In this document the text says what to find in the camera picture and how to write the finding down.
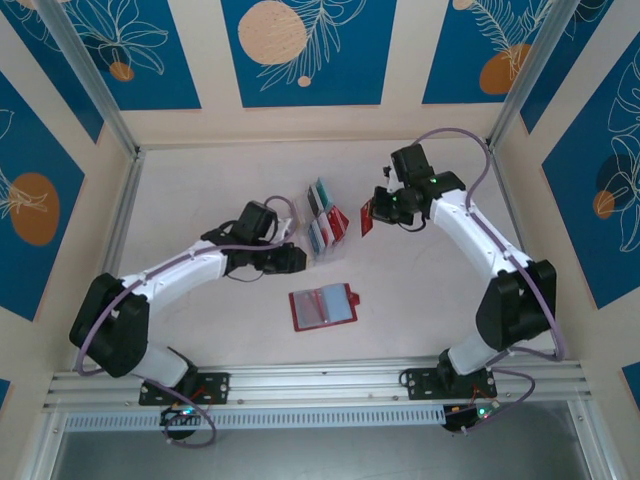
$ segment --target white line drawing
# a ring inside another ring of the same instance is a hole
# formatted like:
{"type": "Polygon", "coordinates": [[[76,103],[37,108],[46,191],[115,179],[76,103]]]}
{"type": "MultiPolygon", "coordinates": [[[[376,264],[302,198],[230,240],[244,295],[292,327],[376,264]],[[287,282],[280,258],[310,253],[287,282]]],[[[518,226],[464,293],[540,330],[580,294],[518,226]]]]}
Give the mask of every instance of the white line drawing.
{"type": "MultiPolygon", "coordinates": [[[[28,0],[3,1],[19,5],[11,11],[25,29],[59,51],[37,12],[25,6],[28,0]]],[[[167,42],[169,32],[138,20],[138,0],[65,0],[62,7],[99,70],[124,82],[133,79],[134,66],[164,73],[164,63],[153,49],[167,42]]]]}
{"type": "Polygon", "coordinates": [[[576,7],[576,11],[573,13],[573,17],[569,20],[569,24],[564,29],[564,33],[573,40],[576,34],[576,28],[579,23],[593,23],[597,21],[602,12],[605,10],[605,6],[609,3],[609,0],[582,0],[576,7]]]}
{"type": "Polygon", "coordinates": [[[598,192],[594,201],[596,215],[609,218],[620,214],[620,247],[629,253],[640,246],[640,49],[622,74],[609,118],[613,133],[611,148],[615,155],[615,173],[598,192]]]}
{"type": "Polygon", "coordinates": [[[495,52],[508,59],[513,80],[524,61],[525,45],[542,26],[554,1],[529,0],[522,15],[514,13],[510,0],[453,0],[453,7],[475,14],[480,33],[491,41],[495,52]]]}
{"type": "Polygon", "coordinates": [[[238,24],[245,53],[262,65],[260,91],[280,81],[301,87],[340,53],[338,28],[356,18],[367,0],[263,0],[251,7],[238,24]],[[358,2],[355,8],[349,4],[358,2]]]}
{"type": "MultiPolygon", "coordinates": [[[[10,110],[0,110],[0,140],[2,140],[9,129],[13,120],[14,112],[10,110]]],[[[19,188],[11,184],[7,177],[0,169],[0,219],[5,218],[12,209],[20,212],[21,207],[29,207],[46,212],[47,207],[43,205],[47,194],[40,196],[29,195],[19,188]]]]}

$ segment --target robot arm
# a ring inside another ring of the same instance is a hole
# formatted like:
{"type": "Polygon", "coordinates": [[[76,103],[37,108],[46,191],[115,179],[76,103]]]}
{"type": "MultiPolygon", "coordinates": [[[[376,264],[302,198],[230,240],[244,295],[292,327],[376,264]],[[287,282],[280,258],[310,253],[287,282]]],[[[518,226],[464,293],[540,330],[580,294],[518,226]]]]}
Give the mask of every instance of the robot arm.
{"type": "Polygon", "coordinates": [[[88,355],[113,377],[134,374],[191,395],[190,379],[195,377],[197,368],[171,348],[149,343],[149,321],[188,291],[239,267],[253,265],[265,274],[304,270],[304,251],[293,243],[284,243],[292,222],[293,219],[278,220],[272,209],[250,202],[237,221],[203,234],[190,248],[153,268],[121,279],[108,273],[98,276],[71,329],[71,342],[81,347],[114,298],[137,285],[110,312],[91,342],[88,355]],[[239,250],[239,246],[262,249],[239,250]]]}
{"type": "Polygon", "coordinates": [[[405,225],[413,224],[415,214],[431,219],[453,239],[487,285],[474,332],[440,356],[438,376],[445,389],[455,394],[457,386],[465,384],[463,377],[484,369],[514,344],[549,329],[533,292],[509,257],[525,267],[552,311],[555,269],[547,261],[533,262],[491,225],[475,203],[467,206],[464,183],[452,172],[436,174],[420,145],[400,149],[391,157],[392,165],[384,169],[388,185],[376,187],[371,216],[405,225]],[[504,250],[472,215],[484,223],[504,250]]]}

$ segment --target metal vent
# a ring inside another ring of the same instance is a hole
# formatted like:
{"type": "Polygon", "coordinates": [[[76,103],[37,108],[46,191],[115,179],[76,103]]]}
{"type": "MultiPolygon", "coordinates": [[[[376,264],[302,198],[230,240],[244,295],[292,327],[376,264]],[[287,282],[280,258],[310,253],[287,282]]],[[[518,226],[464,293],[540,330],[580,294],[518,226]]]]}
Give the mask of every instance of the metal vent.
{"type": "MultiPolygon", "coordinates": [[[[262,428],[380,427],[442,425],[444,409],[439,405],[352,408],[237,409],[210,413],[220,430],[262,428]]],[[[159,430],[156,411],[75,413],[69,415],[66,432],[122,432],[159,430]]],[[[201,418],[174,427],[176,430],[209,428],[201,418]]]]}

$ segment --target white floor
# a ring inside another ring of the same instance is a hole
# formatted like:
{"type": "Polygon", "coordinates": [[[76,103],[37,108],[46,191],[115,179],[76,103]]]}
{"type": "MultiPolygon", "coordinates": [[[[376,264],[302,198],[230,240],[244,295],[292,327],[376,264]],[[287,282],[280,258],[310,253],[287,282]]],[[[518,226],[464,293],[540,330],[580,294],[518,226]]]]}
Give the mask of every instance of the white floor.
{"type": "MultiPolygon", "coordinates": [[[[437,355],[474,328],[484,293],[471,264],[435,225],[418,234],[376,223],[360,238],[359,209],[384,184],[382,168],[403,141],[236,144],[148,152],[120,274],[149,268],[200,234],[232,220],[250,200],[300,195],[318,176],[351,219],[343,260],[294,275],[203,285],[151,322],[150,338],[199,365],[312,362],[437,355]],[[359,293],[358,321],[296,333],[288,293],[348,282],[359,293]]],[[[424,143],[436,171],[468,186],[483,167],[464,139],[424,143]]],[[[511,241],[515,234],[496,179],[476,202],[511,241]]],[[[255,271],[235,275],[253,278],[255,271]]],[[[536,342],[552,346],[549,337],[536,342]]]]}

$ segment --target white table surface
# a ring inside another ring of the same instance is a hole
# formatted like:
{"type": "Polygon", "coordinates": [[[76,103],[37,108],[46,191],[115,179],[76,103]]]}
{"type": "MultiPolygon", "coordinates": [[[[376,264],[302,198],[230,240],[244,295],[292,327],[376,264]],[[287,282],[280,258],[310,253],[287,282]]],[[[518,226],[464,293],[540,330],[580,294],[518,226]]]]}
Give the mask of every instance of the white table surface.
{"type": "MultiPolygon", "coordinates": [[[[300,195],[318,176],[351,219],[342,260],[293,275],[244,284],[202,285],[150,322],[150,340],[198,365],[256,365],[437,355],[475,328],[486,285],[438,227],[409,234],[376,223],[360,238],[359,209],[382,168],[403,141],[234,144],[147,153],[122,256],[120,274],[144,270],[189,247],[199,236],[236,219],[250,200],[300,195]],[[350,283],[360,294],[358,321],[295,332],[288,294],[350,283]]],[[[452,170],[468,186],[484,157],[467,139],[423,142],[437,171],[452,170]]],[[[475,201],[515,243],[515,233],[491,173],[475,201]]],[[[280,213],[286,206],[278,205],[280,213]]],[[[254,278],[248,267],[234,273],[254,278]]],[[[551,348],[548,335],[532,342],[551,348]]]]}

